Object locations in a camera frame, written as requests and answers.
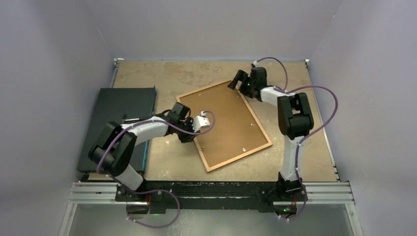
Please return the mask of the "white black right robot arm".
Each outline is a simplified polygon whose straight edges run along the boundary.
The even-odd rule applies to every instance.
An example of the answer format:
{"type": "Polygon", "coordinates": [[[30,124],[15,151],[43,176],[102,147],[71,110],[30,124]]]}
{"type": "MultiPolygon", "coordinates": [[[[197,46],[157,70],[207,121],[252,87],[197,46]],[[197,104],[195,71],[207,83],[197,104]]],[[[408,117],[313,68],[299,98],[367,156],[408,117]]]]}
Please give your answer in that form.
{"type": "Polygon", "coordinates": [[[284,136],[284,157],[278,173],[276,193],[280,199],[288,200],[301,191],[302,140],[314,127],[308,97],[303,92],[293,93],[268,85],[267,71],[263,67],[252,67],[250,73],[238,70],[228,88],[235,89],[238,83],[238,91],[242,95],[277,108],[278,127],[284,136]]]}

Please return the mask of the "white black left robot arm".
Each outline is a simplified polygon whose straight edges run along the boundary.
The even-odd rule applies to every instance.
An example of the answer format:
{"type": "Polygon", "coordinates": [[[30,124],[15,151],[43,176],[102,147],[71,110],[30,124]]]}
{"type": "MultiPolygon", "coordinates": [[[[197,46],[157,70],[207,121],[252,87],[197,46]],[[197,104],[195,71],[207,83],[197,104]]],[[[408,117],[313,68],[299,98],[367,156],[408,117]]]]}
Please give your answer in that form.
{"type": "Polygon", "coordinates": [[[88,158],[97,165],[98,173],[110,175],[128,188],[129,197],[141,201],[147,188],[142,185],[143,175],[130,163],[135,146],[171,134],[177,134],[181,143],[193,141],[202,128],[210,126],[210,121],[206,112],[195,117],[190,113],[190,108],[177,102],[172,109],[138,122],[109,122],[92,145],[88,158]]]}

